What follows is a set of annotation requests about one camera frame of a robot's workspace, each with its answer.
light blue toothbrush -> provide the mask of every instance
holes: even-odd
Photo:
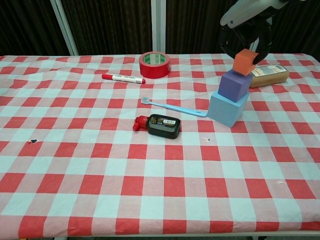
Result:
[[[165,109],[170,109],[170,110],[174,110],[174,111],[185,113],[185,114],[191,114],[191,115],[195,115],[198,117],[206,117],[207,116],[207,113],[203,112],[203,111],[197,111],[197,110],[184,108],[184,107],[180,107],[180,106],[174,106],[174,105],[170,105],[170,104],[160,104],[160,103],[152,102],[146,96],[143,96],[141,98],[141,103],[142,104],[152,104],[152,105],[162,107]]]

label on wooden block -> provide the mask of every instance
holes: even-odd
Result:
[[[256,77],[259,77],[259,76],[265,76],[269,74],[282,73],[286,71],[287,70],[283,66],[276,64],[276,65],[256,67],[252,71],[252,74]]]

marker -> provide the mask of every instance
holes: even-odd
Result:
[[[134,77],[134,76],[123,76],[123,75],[113,75],[113,74],[102,74],[103,79],[121,81],[127,83],[135,83],[135,84],[145,84],[146,80],[142,77]]]

orange foam block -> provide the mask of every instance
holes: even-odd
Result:
[[[232,69],[236,72],[247,76],[256,65],[253,64],[255,57],[258,55],[257,52],[250,51],[249,49],[243,49],[235,55]]]

blue foam block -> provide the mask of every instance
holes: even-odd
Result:
[[[215,91],[211,95],[207,117],[231,128],[244,110],[248,97],[249,92],[246,92],[239,101],[233,102]]]
[[[247,94],[252,79],[251,74],[244,76],[231,69],[221,77],[218,93],[236,103]]]

